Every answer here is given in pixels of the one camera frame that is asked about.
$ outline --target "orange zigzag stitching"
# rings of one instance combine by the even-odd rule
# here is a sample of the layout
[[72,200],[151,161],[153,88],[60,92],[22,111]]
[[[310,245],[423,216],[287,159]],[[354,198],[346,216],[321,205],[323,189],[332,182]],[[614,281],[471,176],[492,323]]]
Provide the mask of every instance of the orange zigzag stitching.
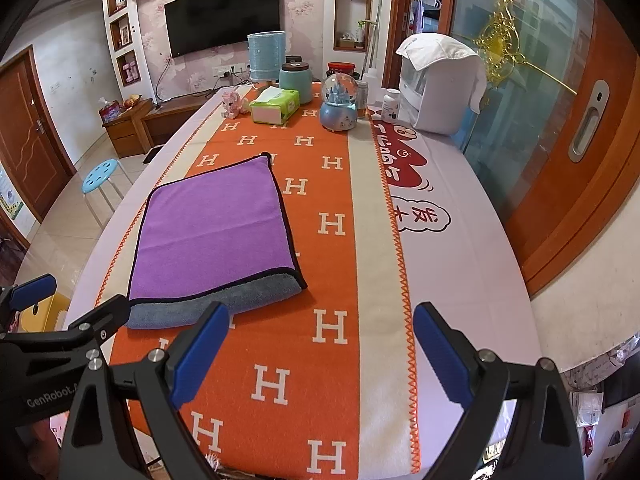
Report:
[[[162,179],[164,179],[164,177],[166,176],[167,172],[174,165],[174,162],[178,159],[180,154],[186,148],[187,144],[189,144],[191,142],[191,139],[193,139],[193,137],[195,137],[195,135],[200,131],[200,129],[204,125],[204,123],[206,123],[209,120],[209,118],[213,115],[213,113],[218,108],[220,108],[220,103],[218,103],[216,105],[216,107],[213,108],[211,113],[200,123],[200,126],[198,126],[195,129],[195,131],[191,134],[191,137],[189,137],[185,141],[185,143],[182,145],[180,150],[178,150],[178,153],[175,154],[174,159],[169,163],[169,165],[166,167],[166,169],[162,172],[162,175],[160,175],[160,178],[156,181],[156,184],[155,184],[154,188],[157,187],[158,184],[160,184],[160,181]],[[113,258],[111,259],[111,263],[109,264],[109,269],[107,270],[107,273],[105,274],[104,279],[102,280],[102,285],[100,286],[100,291],[98,292],[98,297],[95,299],[94,308],[96,306],[98,306],[98,304],[100,303],[100,300],[102,299],[102,294],[104,293],[104,289],[106,288],[107,282],[109,281],[109,277],[111,276],[111,271],[113,270],[113,266],[115,265],[116,260],[118,259],[118,256],[120,256],[120,251],[122,250],[122,248],[124,246],[124,243],[127,241],[127,238],[129,238],[129,234],[131,233],[131,231],[133,229],[133,226],[136,224],[136,222],[138,221],[138,218],[140,218],[140,215],[144,211],[145,206],[146,206],[146,200],[142,203],[142,205],[140,206],[140,209],[138,209],[138,212],[136,213],[136,215],[134,216],[133,220],[131,221],[131,224],[129,225],[129,228],[124,233],[124,236],[122,237],[122,240],[120,241],[120,244],[118,245],[118,248],[116,249],[116,253],[113,255]]]
[[[371,135],[374,144],[376,141],[375,126],[371,118],[369,118],[371,127]],[[378,158],[378,167],[380,168],[380,177],[382,179],[382,189],[385,193],[386,210],[391,220],[391,229],[394,237],[394,245],[396,246],[396,257],[398,258],[398,267],[400,270],[400,287],[402,290],[402,307],[404,308],[404,328],[406,331],[406,346],[408,355],[408,379],[409,379],[409,429],[411,433],[411,473],[420,472],[420,438],[418,436],[418,375],[415,365],[415,341],[413,315],[411,310],[411,301],[409,300],[409,285],[406,278],[406,269],[404,267],[404,254],[402,253],[402,244],[400,243],[400,233],[396,224],[396,216],[394,215],[394,206],[391,200],[391,193],[386,182],[384,165],[382,156],[377,145],[375,146],[376,156]]]

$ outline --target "teal jar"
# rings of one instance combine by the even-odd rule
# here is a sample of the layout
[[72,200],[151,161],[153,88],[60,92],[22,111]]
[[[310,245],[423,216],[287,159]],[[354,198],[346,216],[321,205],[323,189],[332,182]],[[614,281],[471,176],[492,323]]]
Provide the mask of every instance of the teal jar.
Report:
[[285,63],[280,69],[280,83],[278,86],[285,90],[297,90],[300,94],[300,104],[311,102],[314,97],[312,83],[314,81],[308,63]]

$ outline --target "blue gripper pad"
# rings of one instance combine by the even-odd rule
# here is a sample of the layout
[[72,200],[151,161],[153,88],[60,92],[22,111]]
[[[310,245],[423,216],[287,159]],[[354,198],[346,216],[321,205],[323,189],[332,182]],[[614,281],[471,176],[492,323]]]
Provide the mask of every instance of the blue gripper pad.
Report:
[[44,274],[30,282],[18,285],[11,291],[9,308],[23,311],[39,301],[53,296],[57,286],[56,279],[51,274]]
[[451,340],[459,332],[450,329],[431,303],[421,303],[414,311],[414,333],[449,400],[466,410],[474,396],[470,370]]
[[168,348],[164,378],[176,410],[190,402],[207,375],[229,330],[229,312],[221,303],[209,306],[198,322]]

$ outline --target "brown jar lid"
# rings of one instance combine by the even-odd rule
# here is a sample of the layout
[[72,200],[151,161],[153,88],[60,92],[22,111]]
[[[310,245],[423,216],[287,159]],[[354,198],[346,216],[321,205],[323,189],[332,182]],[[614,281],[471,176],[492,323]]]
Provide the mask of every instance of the brown jar lid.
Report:
[[298,62],[285,63],[282,66],[282,69],[285,72],[302,72],[303,70],[309,70],[309,63],[298,63]]

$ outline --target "black mat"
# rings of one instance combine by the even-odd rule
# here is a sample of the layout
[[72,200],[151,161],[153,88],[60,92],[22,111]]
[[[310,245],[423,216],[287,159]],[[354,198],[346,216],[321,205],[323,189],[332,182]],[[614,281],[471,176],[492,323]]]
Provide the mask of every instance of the black mat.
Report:
[[154,160],[154,157],[160,152],[160,150],[162,150],[163,146],[164,144],[160,144],[159,146],[152,147],[146,154],[145,160],[142,161],[142,164],[148,164]]

